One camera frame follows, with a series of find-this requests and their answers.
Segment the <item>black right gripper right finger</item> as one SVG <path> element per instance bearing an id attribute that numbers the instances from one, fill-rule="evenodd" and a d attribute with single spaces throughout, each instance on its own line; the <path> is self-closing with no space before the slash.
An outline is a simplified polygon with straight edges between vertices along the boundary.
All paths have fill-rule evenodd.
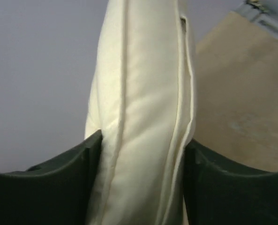
<path id="1" fill-rule="evenodd" d="M 192 140 L 183 193 L 191 225 L 278 225 L 278 172 L 230 160 Z"/>

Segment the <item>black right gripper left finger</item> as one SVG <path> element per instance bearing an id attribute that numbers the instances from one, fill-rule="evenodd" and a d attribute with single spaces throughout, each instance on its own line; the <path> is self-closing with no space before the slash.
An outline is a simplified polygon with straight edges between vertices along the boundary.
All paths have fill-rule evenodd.
<path id="1" fill-rule="evenodd" d="M 29 168 L 0 173 L 0 225 L 83 225 L 102 133 Z"/>

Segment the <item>cream white pillow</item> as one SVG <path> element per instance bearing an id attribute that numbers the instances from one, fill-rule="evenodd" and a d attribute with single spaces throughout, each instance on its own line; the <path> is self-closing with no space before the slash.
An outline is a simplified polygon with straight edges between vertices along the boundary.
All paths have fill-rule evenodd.
<path id="1" fill-rule="evenodd" d="M 196 88 L 184 0 L 111 0 L 85 136 L 101 130 L 89 225 L 181 225 L 183 154 Z"/>

